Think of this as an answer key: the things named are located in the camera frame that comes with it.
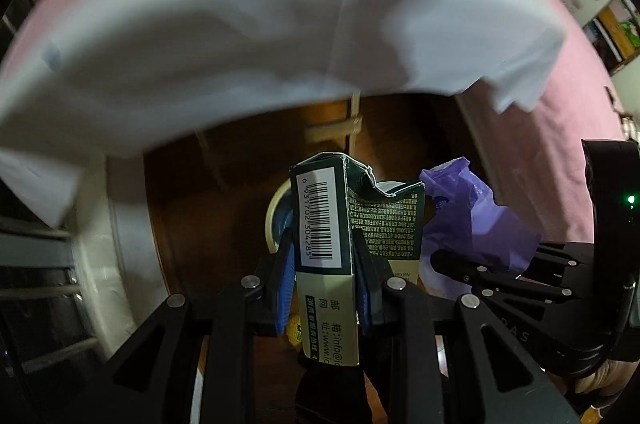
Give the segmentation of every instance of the pink blanket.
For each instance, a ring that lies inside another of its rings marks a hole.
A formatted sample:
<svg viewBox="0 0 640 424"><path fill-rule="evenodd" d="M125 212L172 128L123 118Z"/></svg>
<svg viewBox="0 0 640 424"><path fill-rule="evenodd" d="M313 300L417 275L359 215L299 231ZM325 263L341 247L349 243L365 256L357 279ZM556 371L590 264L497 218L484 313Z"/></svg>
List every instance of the pink blanket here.
<svg viewBox="0 0 640 424"><path fill-rule="evenodd" d="M605 87L609 74L561 0L566 41L531 113L494 112L488 85L458 96L498 203L510 206L547 241L593 242L593 213L581 139L623 140Z"/></svg>

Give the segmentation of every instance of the white fabric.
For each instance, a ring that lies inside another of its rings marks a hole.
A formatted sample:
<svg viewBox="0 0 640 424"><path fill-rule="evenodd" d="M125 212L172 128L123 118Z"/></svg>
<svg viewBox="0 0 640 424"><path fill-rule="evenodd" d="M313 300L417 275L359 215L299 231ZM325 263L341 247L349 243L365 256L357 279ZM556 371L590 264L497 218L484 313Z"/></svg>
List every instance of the white fabric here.
<svg viewBox="0 0 640 424"><path fill-rule="evenodd" d="M264 111L356 90L454 94L482 77L497 110L531 109L563 39L541 0L76 0L34 30L0 71L0 147L64 169L46 194L27 174L8 184L50 225L96 153ZM12 169L0 159L3 178Z"/></svg>

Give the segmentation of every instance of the brown floor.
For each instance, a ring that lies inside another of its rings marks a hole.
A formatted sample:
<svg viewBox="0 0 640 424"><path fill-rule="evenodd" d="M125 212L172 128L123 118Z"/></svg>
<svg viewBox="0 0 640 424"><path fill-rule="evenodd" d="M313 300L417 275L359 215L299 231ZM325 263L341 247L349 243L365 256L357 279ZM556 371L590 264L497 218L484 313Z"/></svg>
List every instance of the brown floor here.
<svg viewBox="0 0 640 424"><path fill-rule="evenodd" d="M341 151L345 140L305 142L305 127L342 120L347 103L311 105L228 123L206 132L210 172L195 136L145 157L154 237L171 292L212 293L255 269L268 250L264 216L289 166L323 150ZM392 95L363 98L363 131L354 157L382 180L413 180L420 170L465 155L475 147L451 98ZM285 340L258 339L256 403L260 422L293 422L302 369ZM376 422L384 413L375 410Z"/></svg>

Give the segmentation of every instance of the barcode number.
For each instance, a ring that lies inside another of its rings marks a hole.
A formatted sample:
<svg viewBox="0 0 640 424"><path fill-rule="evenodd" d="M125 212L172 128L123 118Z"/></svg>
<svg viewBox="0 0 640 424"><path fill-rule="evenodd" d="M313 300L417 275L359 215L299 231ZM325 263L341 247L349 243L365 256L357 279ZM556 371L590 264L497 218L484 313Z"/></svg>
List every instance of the barcode number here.
<svg viewBox="0 0 640 424"><path fill-rule="evenodd" d="M303 266L340 267L340 231L334 168L296 177L300 206L300 258Z"/></svg>

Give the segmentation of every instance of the green and beige box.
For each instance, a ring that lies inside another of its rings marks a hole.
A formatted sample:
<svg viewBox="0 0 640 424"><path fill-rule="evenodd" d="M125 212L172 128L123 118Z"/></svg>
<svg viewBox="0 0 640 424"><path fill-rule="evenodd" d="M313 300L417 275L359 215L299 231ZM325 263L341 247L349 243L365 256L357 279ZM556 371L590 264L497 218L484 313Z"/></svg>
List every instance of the green and beige box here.
<svg viewBox="0 0 640 424"><path fill-rule="evenodd" d="M371 167L319 153L290 169L303 349L311 359L358 364L351 228L398 276L417 282L424 186L377 184Z"/></svg>

